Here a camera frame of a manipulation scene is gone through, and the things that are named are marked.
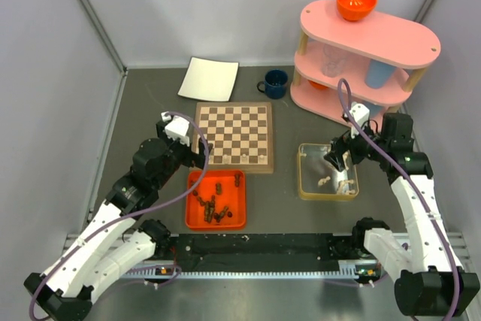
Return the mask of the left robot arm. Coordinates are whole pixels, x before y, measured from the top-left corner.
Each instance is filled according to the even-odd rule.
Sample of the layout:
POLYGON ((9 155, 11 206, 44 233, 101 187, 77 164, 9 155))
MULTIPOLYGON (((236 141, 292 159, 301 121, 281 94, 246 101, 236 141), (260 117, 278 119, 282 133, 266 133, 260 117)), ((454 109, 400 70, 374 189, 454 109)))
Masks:
POLYGON ((144 214, 159 209, 159 190, 180 166, 207 172, 212 147, 191 118, 166 112, 156 131, 156 137, 141 143, 129 171, 115 182, 68 250, 44 272, 26 278, 31 319, 36 318, 34 308, 39 306, 53 320, 83 320, 121 276, 140 262, 162 258, 170 251, 170 233, 155 220, 145 220, 129 241, 110 249, 144 214), (199 136, 198 152, 190 146, 192 127, 199 136))

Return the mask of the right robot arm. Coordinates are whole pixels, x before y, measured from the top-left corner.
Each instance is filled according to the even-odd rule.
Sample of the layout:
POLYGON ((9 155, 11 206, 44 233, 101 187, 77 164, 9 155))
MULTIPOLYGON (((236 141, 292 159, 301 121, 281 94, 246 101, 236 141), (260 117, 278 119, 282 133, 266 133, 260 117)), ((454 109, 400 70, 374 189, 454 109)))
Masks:
POLYGON ((380 131, 370 127, 370 112, 356 104, 343 115, 351 129, 334 138, 325 160, 338 171, 346 159, 378 162, 401 207, 409 238, 404 248, 383 221, 365 217, 351 238, 359 257, 373 255, 392 279, 397 306, 405 316, 460 316, 480 290, 475 273, 466 272, 446 235, 434 193, 434 174, 425 153, 413 149, 413 120, 386 113, 380 131))

